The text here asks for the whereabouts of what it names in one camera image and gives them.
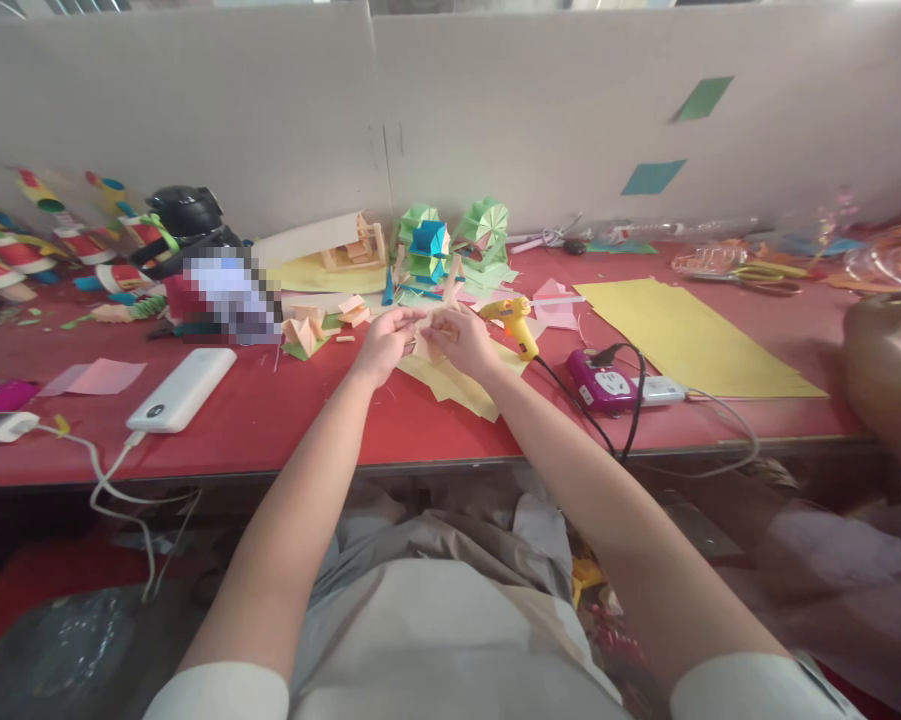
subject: white wall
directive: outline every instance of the white wall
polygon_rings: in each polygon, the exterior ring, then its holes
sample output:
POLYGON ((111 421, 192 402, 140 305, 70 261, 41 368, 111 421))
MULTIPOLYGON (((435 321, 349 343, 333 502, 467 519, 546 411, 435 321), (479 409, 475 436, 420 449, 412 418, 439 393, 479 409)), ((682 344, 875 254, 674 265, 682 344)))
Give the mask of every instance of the white wall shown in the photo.
POLYGON ((369 22, 335 3, 0 26, 0 208, 40 218, 19 163, 77 209, 84 170, 207 185, 250 237, 389 209, 369 22))
POLYGON ((901 5, 17 22, 0 26, 0 209, 32 221, 15 163, 88 216, 84 170, 138 193, 204 184, 244 236, 416 201, 452 218, 488 193, 514 230, 773 217, 842 183, 882 220, 901 211, 901 5), (670 122, 724 75, 710 118, 670 122), (637 163, 683 158, 662 195, 620 196, 637 163))
POLYGON ((772 217, 842 183, 861 219, 901 210, 901 5, 373 26, 397 212, 492 193, 518 230, 576 211, 772 217), (710 118, 670 123, 699 80, 727 75, 710 118), (662 195, 620 196, 638 163, 683 158, 662 195))

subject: yellow scissors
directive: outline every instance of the yellow scissors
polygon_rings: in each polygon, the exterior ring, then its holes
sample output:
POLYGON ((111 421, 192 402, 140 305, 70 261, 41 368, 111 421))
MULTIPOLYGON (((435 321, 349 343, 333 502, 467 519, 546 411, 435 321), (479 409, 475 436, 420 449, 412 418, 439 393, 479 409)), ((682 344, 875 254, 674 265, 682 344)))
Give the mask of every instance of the yellow scissors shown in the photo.
POLYGON ((786 276, 770 267, 744 263, 729 272, 717 275, 709 273, 690 273, 695 280, 709 280, 711 282, 726 282, 738 287, 773 295, 775 297, 793 297, 803 292, 797 283, 786 279, 786 276))

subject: forearm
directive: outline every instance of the forearm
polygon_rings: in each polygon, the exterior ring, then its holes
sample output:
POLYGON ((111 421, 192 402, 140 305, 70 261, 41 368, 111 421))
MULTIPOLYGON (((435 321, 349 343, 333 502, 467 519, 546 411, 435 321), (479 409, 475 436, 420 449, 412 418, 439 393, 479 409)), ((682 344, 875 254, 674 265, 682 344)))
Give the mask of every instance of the forearm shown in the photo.
POLYGON ((844 347, 854 410, 901 463, 901 349, 888 338, 844 347))
POLYGON ((499 374, 487 390, 596 552, 667 691, 711 657, 787 655, 639 483, 568 417, 512 373, 499 374))
POLYGON ((178 671, 243 660, 287 679, 360 452, 373 385, 348 375, 267 492, 178 671))

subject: red table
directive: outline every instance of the red table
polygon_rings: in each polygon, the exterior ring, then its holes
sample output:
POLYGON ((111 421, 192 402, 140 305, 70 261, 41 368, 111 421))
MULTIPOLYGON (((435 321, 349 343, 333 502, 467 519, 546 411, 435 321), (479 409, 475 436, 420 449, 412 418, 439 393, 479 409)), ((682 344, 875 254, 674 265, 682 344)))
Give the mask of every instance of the red table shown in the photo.
MULTIPOLYGON (((841 390, 838 348, 841 318, 855 298, 846 290, 805 283, 797 297, 767 297, 733 286, 685 282, 669 269, 670 250, 660 255, 569 256, 541 248, 512 258, 520 271, 513 287, 532 294, 553 277, 566 285, 654 277, 680 282, 722 313, 774 355, 799 369, 831 397, 817 399, 741 400, 734 407, 761 438, 779 442, 862 437, 865 433, 841 390)), ((115 396, 36 398, 26 408, 49 421, 61 413, 73 434, 96 443, 104 467, 114 461, 129 435, 124 423, 133 410, 193 349, 177 339, 147 342, 152 323, 128 325, 86 321, 73 330, 57 329, 87 312, 96 296, 80 296, 71 288, 43 288, 36 304, 44 310, 39 325, 0 328, 0 377, 46 383, 74 363, 99 357, 146 362, 143 374, 115 396), (55 312, 48 317, 48 312, 55 312), (51 327, 51 332, 43 328, 51 327)), ((592 347, 606 347, 620 335, 587 304, 576 306, 581 328, 592 347)), ((357 334, 365 332, 358 329, 357 334)), ((513 347, 512 339, 498 340, 513 347)), ((538 341, 544 359, 567 380, 563 363, 580 336, 548 329, 538 341)), ((128 455, 115 479, 194 478, 206 481, 234 475, 277 472, 346 373, 361 343, 328 343, 308 362, 282 357, 273 371, 273 347, 236 348, 237 361, 190 426, 175 435, 151 435, 128 455)), ((586 427, 576 409, 543 369, 531 365, 524 378, 557 407, 586 427)), ((724 420, 710 403, 684 403, 648 410, 637 433, 637 451, 695 452, 741 438, 732 421, 724 420)), ((601 425, 622 447, 629 418, 604 418, 601 425)), ((360 452, 360 465, 375 470, 407 465, 491 462, 520 456, 520 449, 501 418, 491 424, 452 401, 437 403, 430 389, 396 371, 378 390, 370 407, 360 452)), ((59 486, 94 482, 84 448, 33 432, 12 445, 0 446, 0 487, 59 486)))

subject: white cable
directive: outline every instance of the white cable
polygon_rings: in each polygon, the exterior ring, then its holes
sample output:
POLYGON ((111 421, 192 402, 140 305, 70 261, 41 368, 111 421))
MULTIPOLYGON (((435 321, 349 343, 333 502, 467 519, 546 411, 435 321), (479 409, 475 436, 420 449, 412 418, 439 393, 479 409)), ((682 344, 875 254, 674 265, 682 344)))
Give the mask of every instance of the white cable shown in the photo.
POLYGON ((737 421, 740 423, 740 425, 743 427, 744 431, 747 433, 747 437, 750 438, 750 453, 743 460, 738 460, 737 462, 730 463, 729 465, 724 465, 723 467, 719 467, 716 470, 708 470, 707 472, 703 472, 703 473, 694 473, 694 474, 678 473, 678 472, 674 472, 673 470, 664 470, 662 468, 655 468, 655 467, 650 467, 650 466, 646 466, 646 465, 641 465, 640 467, 645 467, 647 470, 653 470, 654 472, 662 473, 663 475, 672 475, 673 477, 682 477, 682 478, 689 478, 691 480, 694 480, 694 479, 698 479, 698 478, 712 477, 714 475, 719 475, 720 473, 725 473, 730 470, 736 470, 738 467, 743 467, 744 465, 749 465, 750 463, 752 463, 754 460, 757 459, 757 456, 760 454, 760 438, 757 437, 757 434, 753 431, 753 428, 751 428, 750 425, 747 423, 747 421, 743 419, 743 416, 741 416, 740 413, 738 413, 736 410, 734 410, 732 407, 730 407, 730 405, 728 403, 724 402, 720 398, 716 398, 713 395, 711 395, 710 393, 704 392, 703 390, 698 390, 697 388, 688 387, 687 391, 704 395, 705 397, 708 397, 711 400, 713 400, 718 405, 722 405, 727 411, 729 411, 729 413, 731 415, 733 415, 737 419, 737 421))
POLYGON ((114 461, 113 465, 110 466, 110 469, 106 473, 104 473, 103 468, 100 466, 100 454, 97 452, 97 447, 93 443, 89 442, 88 440, 84 440, 83 438, 79 438, 75 435, 61 435, 58 429, 48 427, 46 425, 37 425, 36 428, 57 435, 58 437, 66 438, 67 440, 73 440, 74 442, 80 443, 90 451, 90 464, 93 466, 93 472, 97 476, 97 485, 93 489, 93 492, 90 493, 90 507, 96 510, 101 515, 107 515, 108 517, 117 518, 119 520, 126 520, 132 523, 136 523, 140 526, 140 529, 143 531, 143 541, 147 551, 147 564, 150 569, 150 574, 147 578, 147 584, 143 588, 143 595, 140 598, 140 602, 146 604, 153 600, 160 592, 160 585, 161 583, 163 583, 163 575, 164 573, 166 573, 167 567, 170 565, 170 559, 173 557, 173 553, 177 549, 177 544, 180 542, 180 538, 183 537, 183 531, 186 530, 187 523, 190 521, 190 516, 193 514, 194 509, 197 507, 197 503, 200 501, 200 496, 203 494, 203 491, 197 490, 196 492, 188 493, 187 495, 165 498, 163 500, 143 500, 142 498, 135 498, 131 495, 126 495, 114 488, 110 484, 110 478, 113 477, 113 474, 117 471, 117 469, 120 467, 120 464, 127 457, 127 453, 129 453, 134 447, 136 447, 146 435, 146 432, 143 432, 141 430, 135 431, 130 435, 129 438, 127 438, 127 441, 123 445, 123 450, 120 451, 120 454, 117 456, 116 461, 114 461), (177 532, 177 537, 174 538, 173 545, 171 545, 170 550, 167 553, 167 561, 160 569, 159 575, 156 575, 157 566, 153 552, 153 541, 150 538, 150 526, 147 525, 146 521, 141 520, 138 517, 118 513, 114 510, 110 510, 100 505, 97 502, 97 498, 99 498, 101 490, 106 490, 113 497, 125 500, 126 502, 137 503, 139 505, 163 505, 165 503, 179 502, 181 500, 193 500, 193 502, 190 503, 190 507, 187 510, 186 516, 183 518, 183 524, 180 526, 179 532, 177 532))

